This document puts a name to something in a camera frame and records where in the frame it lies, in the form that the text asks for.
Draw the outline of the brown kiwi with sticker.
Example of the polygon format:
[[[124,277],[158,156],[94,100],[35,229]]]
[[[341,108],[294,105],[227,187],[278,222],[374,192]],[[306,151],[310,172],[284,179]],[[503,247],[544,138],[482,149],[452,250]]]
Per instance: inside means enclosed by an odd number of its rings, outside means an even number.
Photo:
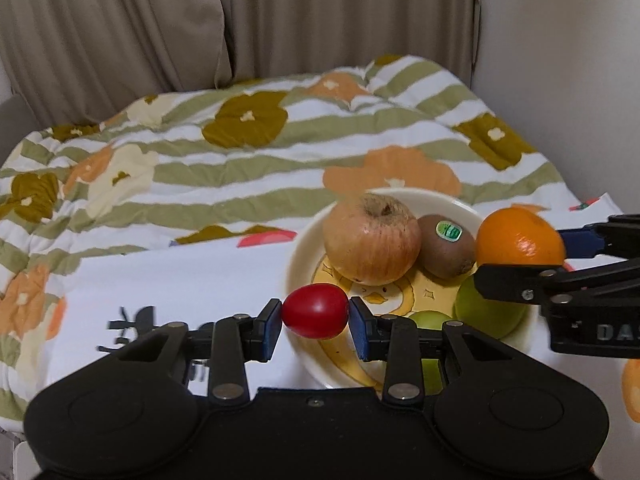
[[[441,214],[426,214],[418,219],[422,268],[443,281],[468,274],[476,263],[475,238],[461,224]]]

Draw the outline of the red wrinkled apple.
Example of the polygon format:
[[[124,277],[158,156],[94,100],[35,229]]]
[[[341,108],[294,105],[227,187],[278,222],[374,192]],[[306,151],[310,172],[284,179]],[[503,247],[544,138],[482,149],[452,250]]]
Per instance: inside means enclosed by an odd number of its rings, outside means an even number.
[[[383,194],[337,202],[322,221],[322,235],[333,269],[366,286],[402,278],[421,249],[418,219],[400,200]]]

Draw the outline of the floral striped quilt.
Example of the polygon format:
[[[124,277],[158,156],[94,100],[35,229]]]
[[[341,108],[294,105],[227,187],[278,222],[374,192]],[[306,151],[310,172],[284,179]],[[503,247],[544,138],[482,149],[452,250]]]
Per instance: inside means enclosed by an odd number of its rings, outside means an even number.
[[[17,432],[88,257],[295,231],[337,197],[423,188],[480,211],[576,204],[558,170],[435,62],[153,94],[29,133],[1,167],[1,426]]]

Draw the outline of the grey bed headboard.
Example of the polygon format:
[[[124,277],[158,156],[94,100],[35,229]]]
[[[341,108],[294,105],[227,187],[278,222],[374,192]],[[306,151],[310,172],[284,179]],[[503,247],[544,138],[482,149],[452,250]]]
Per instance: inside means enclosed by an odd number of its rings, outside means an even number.
[[[27,103],[14,94],[0,105],[0,159],[6,162],[17,144],[39,124]]]

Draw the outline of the cream duck-print plate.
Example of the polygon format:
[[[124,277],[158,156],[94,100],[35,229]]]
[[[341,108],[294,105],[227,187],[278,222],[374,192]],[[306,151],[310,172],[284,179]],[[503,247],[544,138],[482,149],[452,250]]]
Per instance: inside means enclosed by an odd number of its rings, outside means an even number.
[[[441,214],[476,234],[483,217],[460,200],[418,188],[384,188],[380,194],[393,196],[403,202],[411,212]],[[322,223],[331,211],[322,209],[303,232],[298,234],[284,282],[289,294],[311,283],[329,283],[341,287],[349,296],[361,297],[376,315],[397,314],[407,316],[419,311],[439,311],[452,315],[454,298],[459,284],[435,281],[419,268],[413,268],[403,278],[382,287],[358,286],[336,273],[323,246]],[[385,364],[361,362],[352,343],[349,330],[327,340],[314,340],[287,332],[288,339],[299,359],[311,376],[326,388],[373,387],[381,390]]]

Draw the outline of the beige curtain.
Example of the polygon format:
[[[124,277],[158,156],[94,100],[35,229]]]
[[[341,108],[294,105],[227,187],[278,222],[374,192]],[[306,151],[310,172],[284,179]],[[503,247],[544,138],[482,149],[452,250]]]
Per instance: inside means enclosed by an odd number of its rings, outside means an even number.
[[[415,54],[469,80],[480,0],[1,0],[1,61],[41,125],[153,93]]]

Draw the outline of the orange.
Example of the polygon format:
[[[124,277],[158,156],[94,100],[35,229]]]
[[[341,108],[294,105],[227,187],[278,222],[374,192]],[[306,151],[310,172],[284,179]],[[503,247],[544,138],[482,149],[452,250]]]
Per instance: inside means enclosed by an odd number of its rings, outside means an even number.
[[[476,263],[562,266],[566,250],[561,235],[523,208],[494,211],[480,225],[475,243]]]

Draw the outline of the cherry tomato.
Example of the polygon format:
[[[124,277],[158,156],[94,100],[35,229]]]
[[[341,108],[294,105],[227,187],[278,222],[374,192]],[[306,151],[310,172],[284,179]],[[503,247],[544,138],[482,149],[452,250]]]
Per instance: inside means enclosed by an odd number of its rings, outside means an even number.
[[[348,298],[341,287],[314,283],[291,292],[282,304],[282,322],[297,336],[331,339],[348,322]]]

